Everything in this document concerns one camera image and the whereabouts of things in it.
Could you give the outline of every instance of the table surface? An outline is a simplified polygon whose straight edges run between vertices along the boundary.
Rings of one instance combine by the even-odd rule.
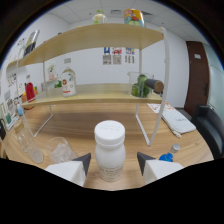
[[[17,142],[14,128],[7,132],[1,155],[5,150],[12,161],[45,169],[52,164],[45,149],[47,142],[53,137],[64,137],[79,157],[91,153],[92,158],[84,187],[102,190],[133,189],[145,185],[137,160],[137,152],[158,159],[160,155],[167,153],[174,143],[177,143],[180,145],[180,150],[176,154],[175,162],[183,167],[213,160],[207,143],[197,130],[185,133],[179,139],[172,134],[163,120],[160,122],[152,146],[147,146],[135,118],[135,109],[136,105],[133,103],[83,103],[52,106],[54,116],[34,138],[44,154],[44,161],[41,164],[34,163],[27,153],[23,152]],[[34,133],[50,116],[49,106],[34,107],[26,110],[25,113]],[[140,104],[139,118],[149,138],[153,133],[157,116],[158,114],[154,113],[148,104]],[[125,127],[126,160],[120,179],[112,183],[101,179],[95,159],[94,128],[103,120],[116,120]]]

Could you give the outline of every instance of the potted plant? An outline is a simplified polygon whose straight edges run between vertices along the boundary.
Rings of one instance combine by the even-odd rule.
[[[53,80],[54,79],[54,72],[55,72],[55,63],[51,62],[48,65],[48,72],[49,72],[49,80]]]

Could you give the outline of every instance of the chair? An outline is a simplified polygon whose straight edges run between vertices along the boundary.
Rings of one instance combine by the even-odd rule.
[[[224,123],[209,106],[197,105],[191,122],[207,142],[214,159],[224,155]]]

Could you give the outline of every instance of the brown door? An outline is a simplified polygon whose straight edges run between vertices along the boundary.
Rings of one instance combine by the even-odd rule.
[[[209,65],[202,43],[187,41],[189,84],[184,110],[193,115],[197,104],[206,105],[209,91]]]

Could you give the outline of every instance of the shelf board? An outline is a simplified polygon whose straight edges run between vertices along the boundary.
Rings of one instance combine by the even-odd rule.
[[[19,67],[89,48],[130,47],[144,49],[164,39],[159,31],[145,27],[107,23],[79,27],[59,34],[35,48]]]
[[[74,104],[74,103],[156,103],[162,98],[152,93],[148,98],[138,98],[129,95],[130,84],[87,84],[77,85],[77,95],[63,97],[62,87],[50,89],[36,95],[30,103],[25,102],[22,107]]]
[[[8,68],[12,67],[13,65],[16,65],[17,61],[19,61],[19,62],[20,62],[20,61],[22,61],[22,59],[15,60],[15,61],[11,61],[11,62],[8,64],[8,66],[7,66],[7,68],[6,68],[6,69],[8,69]]]

